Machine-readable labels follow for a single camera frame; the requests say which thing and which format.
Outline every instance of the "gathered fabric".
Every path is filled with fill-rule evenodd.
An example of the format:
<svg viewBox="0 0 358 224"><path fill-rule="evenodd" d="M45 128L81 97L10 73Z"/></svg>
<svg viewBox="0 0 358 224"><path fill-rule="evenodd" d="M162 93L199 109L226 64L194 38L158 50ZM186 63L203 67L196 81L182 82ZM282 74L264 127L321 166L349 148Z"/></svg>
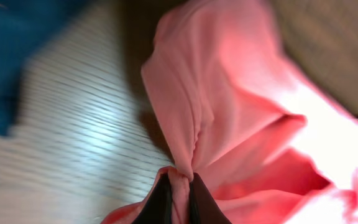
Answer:
<svg viewBox="0 0 358 224"><path fill-rule="evenodd" d="M194 172L232 223L358 223L358 120L285 55L268 2L170 11L142 76L175 160L156 178L168 172L172 223L188 223Z"/></svg>

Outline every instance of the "red cloth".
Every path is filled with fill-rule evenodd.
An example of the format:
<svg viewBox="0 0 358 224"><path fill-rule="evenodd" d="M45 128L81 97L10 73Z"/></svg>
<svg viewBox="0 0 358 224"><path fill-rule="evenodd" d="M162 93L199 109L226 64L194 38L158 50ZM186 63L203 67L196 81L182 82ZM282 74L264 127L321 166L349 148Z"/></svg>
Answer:
<svg viewBox="0 0 358 224"><path fill-rule="evenodd" d="M265 1L169 12L142 75L177 168L173 223L193 172L233 223L358 223L358 121L285 56Z"/></svg>

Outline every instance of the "striped surface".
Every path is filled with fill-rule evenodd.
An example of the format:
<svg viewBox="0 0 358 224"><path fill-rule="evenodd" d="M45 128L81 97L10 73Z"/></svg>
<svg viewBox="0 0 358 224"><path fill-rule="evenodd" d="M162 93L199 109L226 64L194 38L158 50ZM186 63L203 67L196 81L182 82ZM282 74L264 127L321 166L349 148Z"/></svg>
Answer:
<svg viewBox="0 0 358 224"><path fill-rule="evenodd" d="M29 60L0 138L0 223L100 223L171 164L139 73L164 11L146 5L97 2Z"/></svg>

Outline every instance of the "blue fabric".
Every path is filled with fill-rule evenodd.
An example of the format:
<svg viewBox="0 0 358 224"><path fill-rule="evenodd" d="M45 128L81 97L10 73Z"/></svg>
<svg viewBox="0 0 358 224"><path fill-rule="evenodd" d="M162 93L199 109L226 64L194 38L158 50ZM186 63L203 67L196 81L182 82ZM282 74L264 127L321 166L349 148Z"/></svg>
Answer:
<svg viewBox="0 0 358 224"><path fill-rule="evenodd" d="M0 135L13 123L24 60L88 0L0 0Z"/></svg>

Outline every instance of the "wooden floor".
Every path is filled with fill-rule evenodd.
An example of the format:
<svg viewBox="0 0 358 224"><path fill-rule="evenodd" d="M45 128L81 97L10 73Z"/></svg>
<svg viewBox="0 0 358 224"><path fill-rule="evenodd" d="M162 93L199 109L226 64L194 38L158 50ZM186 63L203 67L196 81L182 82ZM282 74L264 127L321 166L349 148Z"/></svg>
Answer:
<svg viewBox="0 0 358 224"><path fill-rule="evenodd" d="M0 224L100 223L171 164L139 70L174 2L131 2L94 3L29 60L0 138Z"/></svg>

